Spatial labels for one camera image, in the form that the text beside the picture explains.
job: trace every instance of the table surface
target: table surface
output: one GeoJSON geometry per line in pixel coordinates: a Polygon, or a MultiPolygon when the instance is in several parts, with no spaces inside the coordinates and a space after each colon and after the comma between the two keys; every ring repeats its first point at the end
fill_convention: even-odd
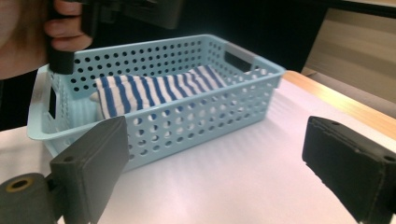
{"type": "MultiPolygon", "coordinates": [[[[394,119],[288,72],[265,120],[123,174],[99,223],[356,223],[301,159],[309,116],[396,151],[394,119]]],[[[1,182],[50,159],[26,128],[0,133],[1,182]]]]}

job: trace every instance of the blue and white striped cloth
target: blue and white striped cloth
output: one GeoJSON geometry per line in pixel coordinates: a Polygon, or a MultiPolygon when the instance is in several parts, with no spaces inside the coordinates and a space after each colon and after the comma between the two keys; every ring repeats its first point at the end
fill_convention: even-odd
{"type": "Polygon", "coordinates": [[[104,119],[225,87],[209,65],[164,77],[117,76],[96,80],[104,119]]]}

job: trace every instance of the light blue plastic basket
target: light blue plastic basket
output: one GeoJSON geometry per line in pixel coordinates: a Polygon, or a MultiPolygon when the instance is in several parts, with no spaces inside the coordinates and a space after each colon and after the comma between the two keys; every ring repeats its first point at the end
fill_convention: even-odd
{"type": "Polygon", "coordinates": [[[84,50],[76,53],[72,75],[55,75],[47,67],[39,69],[28,135],[44,141],[56,156],[98,122],[96,105],[89,99],[96,91],[96,78],[121,74],[165,76],[206,64],[221,75],[226,88],[125,115],[130,151],[126,170],[262,120],[285,72],[213,35],[84,50]],[[56,97],[52,115],[51,97],[56,97]]]}

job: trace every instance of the basket hole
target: basket hole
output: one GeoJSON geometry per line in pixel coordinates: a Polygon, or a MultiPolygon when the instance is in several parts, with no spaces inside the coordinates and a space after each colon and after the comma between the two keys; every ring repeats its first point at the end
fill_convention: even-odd
{"type": "Polygon", "coordinates": [[[170,110],[164,110],[162,112],[162,114],[163,114],[163,117],[166,118],[166,117],[168,117],[171,114],[171,111],[170,110]]]}
{"type": "Polygon", "coordinates": [[[168,121],[163,123],[163,127],[164,128],[169,128],[171,126],[171,124],[172,124],[172,122],[168,120],[168,121]]]}
{"type": "Polygon", "coordinates": [[[183,123],[184,119],[182,117],[176,118],[175,122],[176,124],[181,124],[183,123]]]}
{"type": "Polygon", "coordinates": [[[138,137],[142,136],[144,133],[145,133],[144,130],[139,130],[139,131],[136,132],[136,136],[138,136],[138,137]]]}
{"type": "Polygon", "coordinates": [[[190,103],[189,104],[189,109],[194,109],[195,108],[195,103],[190,103]]]}
{"type": "Polygon", "coordinates": [[[149,128],[149,130],[150,130],[152,133],[157,132],[157,131],[158,131],[158,125],[153,125],[153,126],[151,126],[151,127],[149,128]]]}
{"type": "Polygon", "coordinates": [[[158,140],[160,140],[160,136],[158,136],[158,135],[154,135],[151,138],[151,142],[157,142],[158,140]]]}
{"type": "Polygon", "coordinates": [[[180,128],[178,128],[178,129],[176,130],[176,133],[177,133],[177,134],[182,134],[183,131],[184,131],[184,129],[180,127],[180,128]]]}
{"type": "Polygon", "coordinates": [[[177,113],[183,112],[183,106],[178,106],[178,107],[175,109],[175,111],[176,111],[177,113]]]}
{"type": "Polygon", "coordinates": [[[204,111],[204,110],[201,110],[201,111],[198,113],[198,116],[201,117],[201,118],[203,118],[205,115],[206,115],[206,111],[204,111]]]}
{"type": "Polygon", "coordinates": [[[222,104],[222,105],[220,106],[220,110],[225,110],[225,109],[227,109],[227,105],[226,105],[226,104],[222,104]]]}
{"type": "Polygon", "coordinates": [[[195,125],[194,125],[193,123],[191,123],[191,124],[189,124],[189,125],[187,126],[187,129],[188,129],[188,130],[192,130],[192,129],[194,129],[194,127],[195,127],[195,125]]]}
{"type": "Polygon", "coordinates": [[[214,106],[212,106],[212,107],[210,107],[209,111],[210,111],[210,113],[215,114],[217,109],[214,106]]]}
{"type": "Polygon", "coordinates": [[[198,125],[199,125],[199,126],[204,126],[205,123],[206,123],[206,120],[201,119],[201,120],[198,122],[198,125]]]}
{"type": "Polygon", "coordinates": [[[139,141],[137,144],[138,144],[140,147],[143,147],[143,146],[146,145],[146,140],[139,141]]]}
{"type": "Polygon", "coordinates": [[[150,115],[148,115],[148,120],[150,120],[150,121],[154,121],[156,118],[157,118],[157,115],[156,115],[156,114],[150,114],[150,115]]]}
{"type": "Polygon", "coordinates": [[[146,149],[144,149],[142,152],[140,152],[141,156],[147,156],[148,154],[149,154],[149,152],[146,149]]]}
{"type": "Polygon", "coordinates": [[[142,119],[134,119],[134,125],[140,125],[142,124],[143,120],[142,119]]]}
{"type": "Polygon", "coordinates": [[[194,120],[194,119],[195,119],[195,115],[194,115],[194,114],[189,114],[189,115],[187,116],[187,119],[188,119],[188,120],[194,120]]]}
{"type": "Polygon", "coordinates": [[[171,135],[172,135],[172,132],[166,132],[163,136],[165,137],[165,138],[169,138],[169,137],[171,137],[171,135]]]}

